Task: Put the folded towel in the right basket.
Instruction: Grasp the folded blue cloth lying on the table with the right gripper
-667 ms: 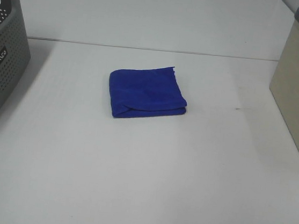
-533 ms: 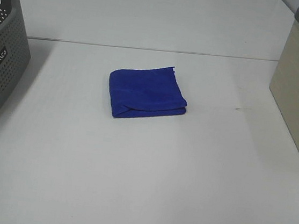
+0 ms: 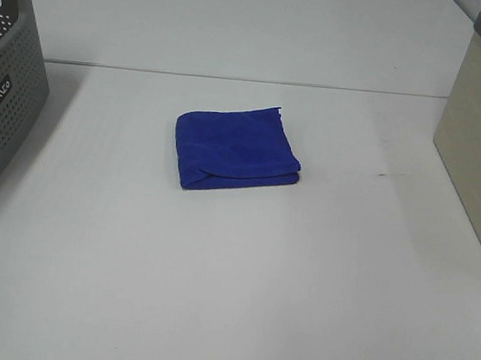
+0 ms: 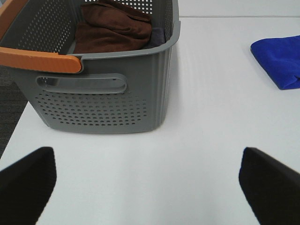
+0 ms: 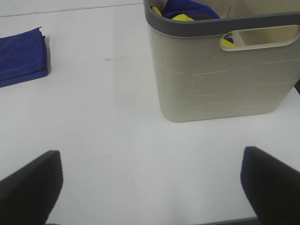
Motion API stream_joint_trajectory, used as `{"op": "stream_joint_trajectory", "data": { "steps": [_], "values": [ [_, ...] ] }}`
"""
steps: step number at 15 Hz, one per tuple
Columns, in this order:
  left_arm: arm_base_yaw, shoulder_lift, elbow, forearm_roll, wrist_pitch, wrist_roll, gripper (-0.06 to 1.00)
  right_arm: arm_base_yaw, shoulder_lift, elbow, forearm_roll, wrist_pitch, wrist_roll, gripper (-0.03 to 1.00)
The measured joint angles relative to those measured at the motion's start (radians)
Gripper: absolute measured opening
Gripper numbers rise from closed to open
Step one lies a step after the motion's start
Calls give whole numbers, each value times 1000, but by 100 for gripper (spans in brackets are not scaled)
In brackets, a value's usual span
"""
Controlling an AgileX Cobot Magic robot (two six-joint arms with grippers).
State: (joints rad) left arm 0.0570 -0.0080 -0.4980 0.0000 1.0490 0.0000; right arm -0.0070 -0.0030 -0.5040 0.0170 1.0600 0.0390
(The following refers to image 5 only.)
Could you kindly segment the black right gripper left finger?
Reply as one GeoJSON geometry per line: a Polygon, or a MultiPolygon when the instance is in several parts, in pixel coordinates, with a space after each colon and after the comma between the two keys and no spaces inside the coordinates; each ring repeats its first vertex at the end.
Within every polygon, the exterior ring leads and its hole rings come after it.
{"type": "Polygon", "coordinates": [[[60,152],[49,150],[0,181],[0,223],[45,225],[62,186],[60,152]]]}

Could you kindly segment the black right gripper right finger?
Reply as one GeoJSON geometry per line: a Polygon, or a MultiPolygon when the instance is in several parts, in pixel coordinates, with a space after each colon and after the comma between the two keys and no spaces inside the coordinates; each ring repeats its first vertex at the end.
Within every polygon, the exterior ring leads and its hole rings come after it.
{"type": "Polygon", "coordinates": [[[240,181],[263,225],[300,223],[300,173],[267,152],[244,149],[240,181]]]}

